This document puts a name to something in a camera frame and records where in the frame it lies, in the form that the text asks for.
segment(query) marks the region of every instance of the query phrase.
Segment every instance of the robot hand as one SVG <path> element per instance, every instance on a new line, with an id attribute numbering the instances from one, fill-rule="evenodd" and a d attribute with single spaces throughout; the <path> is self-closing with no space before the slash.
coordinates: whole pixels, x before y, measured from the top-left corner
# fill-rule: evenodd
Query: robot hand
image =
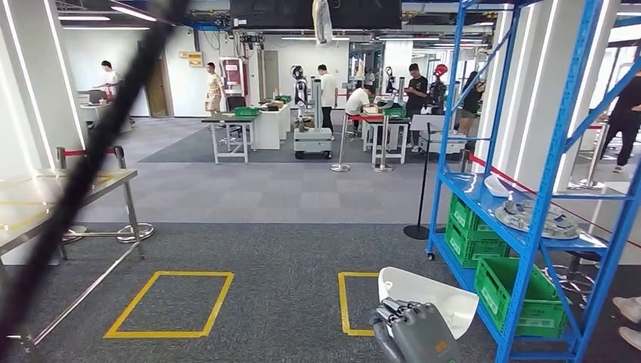
<path id="1" fill-rule="evenodd" d="M 432 304 L 386 298 L 370 325 L 390 363 L 461 363 L 457 341 Z"/>

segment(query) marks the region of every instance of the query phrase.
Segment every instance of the sneaker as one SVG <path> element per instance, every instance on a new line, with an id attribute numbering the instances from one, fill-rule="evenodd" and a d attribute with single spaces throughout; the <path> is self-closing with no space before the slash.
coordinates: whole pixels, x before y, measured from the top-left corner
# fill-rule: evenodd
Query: sneaker
<path id="1" fill-rule="evenodd" d="M 619 335 L 631 346 L 641 350 L 641 333 L 628 327 L 620 327 Z"/>
<path id="2" fill-rule="evenodd" d="M 615 297 L 612 299 L 612 303 L 615 304 L 624 317 L 634 324 L 638 324 L 641 321 L 641 297 L 631 297 L 629 299 Z"/>

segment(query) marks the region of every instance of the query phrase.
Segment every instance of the black stanchion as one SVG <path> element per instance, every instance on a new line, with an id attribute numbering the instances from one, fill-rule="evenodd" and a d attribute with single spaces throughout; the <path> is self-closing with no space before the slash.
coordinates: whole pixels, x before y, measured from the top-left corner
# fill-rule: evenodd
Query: black stanchion
<path id="1" fill-rule="evenodd" d="M 425 181 L 427 179 L 427 163 L 429 163 L 429 144 L 432 140 L 432 130 L 427 124 L 427 150 L 425 150 L 425 166 L 423 167 L 423 184 L 421 185 L 421 198 L 419 204 L 419 215 L 415 225 L 406 225 L 403 228 L 403 232 L 409 238 L 415 240 L 426 240 L 429 234 L 429 229 L 421 225 L 421 218 L 423 217 L 423 201 L 425 200 Z M 442 233 L 445 232 L 445 228 L 436 228 L 436 232 Z"/>

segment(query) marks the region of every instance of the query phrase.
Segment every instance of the red helmet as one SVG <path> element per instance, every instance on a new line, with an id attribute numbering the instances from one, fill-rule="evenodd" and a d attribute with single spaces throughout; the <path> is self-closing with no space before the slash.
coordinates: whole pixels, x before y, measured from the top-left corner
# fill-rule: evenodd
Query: red helmet
<path id="1" fill-rule="evenodd" d="M 447 73 L 447 66 L 445 64 L 439 64 L 436 66 L 436 69 L 434 70 L 434 74 L 436 76 L 443 76 L 445 73 Z"/>

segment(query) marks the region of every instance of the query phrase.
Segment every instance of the blue shelving unit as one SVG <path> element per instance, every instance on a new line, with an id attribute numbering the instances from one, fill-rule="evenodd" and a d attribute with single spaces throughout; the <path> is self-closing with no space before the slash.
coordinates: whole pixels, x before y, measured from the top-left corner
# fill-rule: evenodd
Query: blue shelving unit
<path id="1" fill-rule="evenodd" d="M 501 110 L 503 109 L 503 99 L 510 71 L 510 60 L 512 59 L 512 53 L 514 50 L 516 29 L 519 25 L 521 10 L 535 2 L 537 1 L 512 1 L 509 2 L 513 5 L 510 9 L 500 9 L 501 11 L 512 12 L 510 28 L 506 33 L 505 38 L 497 46 L 495 52 L 488 58 L 488 62 L 485 67 L 478 72 L 476 79 L 471 82 L 471 84 L 474 84 L 483 72 L 486 71 L 491 61 L 494 59 L 496 51 L 505 47 L 506 62 L 503 65 L 503 76 L 499 85 L 499 97 L 491 137 L 468 138 L 468 140 L 489 141 L 485 171 L 479 174 L 451 172 L 445 165 L 444 155 L 445 147 L 447 145 L 447 135 L 444 135 L 444 140 L 441 143 L 441 153 L 438 159 L 437 179 L 434 193 L 435 199 L 432 206 L 432 219 L 430 222 L 430 232 L 426 252 L 430 257 L 433 257 L 433 249 L 436 247 L 440 252 L 441 258 L 447 263 L 447 266 L 450 268 L 452 274 L 458 280 L 461 287 L 468 291 L 474 291 L 475 270 L 461 268 L 458 261 L 454 258 L 454 255 L 446 245 L 444 234 L 435 232 L 437 229 L 436 216 L 438 215 L 441 188 L 445 185 L 447 188 L 450 188 L 452 192 L 456 194 L 468 207 L 470 207 L 474 213 L 494 229 L 494 231 L 496 231 L 512 247 L 512 249 L 519 254 L 520 257 L 519 270 L 512 290 L 512 300 L 508 308 L 503 331 L 498 331 L 494 326 L 490 315 L 485 311 L 483 306 L 479 306 L 478 308 L 479 317 L 485 323 L 490 335 L 497 342 L 497 356 L 495 362 L 504 363 L 511 360 L 557 360 L 578 363 L 584 357 L 587 344 L 590 341 L 597 319 L 599 318 L 599 313 L 605 298 L 607 297 L 612 278 L 614 277 L 616 268 L 618 267 L 618 261 L 621 258 L 621 254 L 627 242 L 627 237 L 630 234 L 636 213 L 639 210 L 639 204 L 641 203 L 641 167 L 636 168 L 630 183 L 630 188 L 627 194 L 623 196 L 553 194 L 553 186 L 562 155 L 579 139 L 579 137 L 587 130 L 587 127 L 595 121 L 597 115 L 607 108 L 621 89 L 634 77 L 635 73 L 641 70 L 641 57 L 637 57 L 633 66 L 630 68 L 630 71 L 610 92 L 605 95 L 599 106 L 597 106 L 595 110 L 590 113 L 590 115 L 577 127 L 572 136 L 568 137 L 571 114 L 578 97 L 581 79 L 585 71 L 587 58 L 590 53 L 590 46 L 594 38 L 596 23 L 599 19 L 599 12 L 603 3 L 602 0 L 584 0 L 584 10 L 581 16 L 578 37 L 574 45 L 568 76 L 565 80 L 565 89 L 559 106 L 556 125 L 553 130 L 552 139 L 550 140 L 550 148 L 543 170 L 543 175 L 541 176 L 540 187 L 535 196 L 535 205 L 530 229 L 525 233 L 505 226 L 494 216 L 495 209 L 503 203 L 504 199 L 493 197 L 485 187 L 483 181 L 491 173 L 491 161 L 494 158 Z M 475 5 L 477 4 L 496 3 L 497 2 L 494 0 L 460 0 L 457 15 L 455 44 L 460 44 L 466 12 L 474 11 Z M 459 47 L 455 46 L 452 67 L 450 69 L 450 84 L 454 84 L 456 81 L 455 77 L 457 74 L 458 59 Z M 454 112 L 452 110 L 456 110 L 458 108 L 459 103 L 465 98 L 469 91 L 470 89 L 463 91 L 458 104 L 454 103 L 454 98 L 447 98 L 446 109 L 448 112 L 445 115 L 444 129 L 449 129 L 454 116 Z M 517 190 L 514 190 L 513 197 L 515 200 L 523 200 L 525 198 L 531 199 L 530 195 Z M 600 240 L 597 240 L 588 234 L 582 234 L 579 238 L 574 240 L 551 240 L 542 238 L 541 234 L 543 232 L 544 217 L 550 207 L 551 200 L 553 198 L 582 197 L 622 201 L 622 207 L 609 242 L 604 244 Z M 570 305 L 568 304 L 568 300 L 566 299 L 565 291 L 561 288 L 561 285 L 556 278 L 556 270 L 554 269 L 550 258 L 550 251 L 555 250 L 591 251 L 598 253 L 602 257 L 601 268 L 596 276 L 596 283 L 594 285 L 593 292 L 590 294 L 587 307 L 579 318 L 575 317 Z M 558 295 L 561 297 L 563 307 L 568 316 L 568 327 L 566 332 L 557 340 L 537 337 L 515 337 L 516 325 L 519 321 L 523 300 L 525 298 L 525 291 L 528 287 L 527 281 L 530 279 L 531 267 L 534 264 L 534 259 L 538 253 L 542 255 L 547 268 L 550 270 L 550 275 L 553 277 L 553 284 L 556 287 Z M 561 341 L 566 343 L 566 349 L 558 352 L 515 352 L 512 350 L 512 345 L 515 341 Z"/>

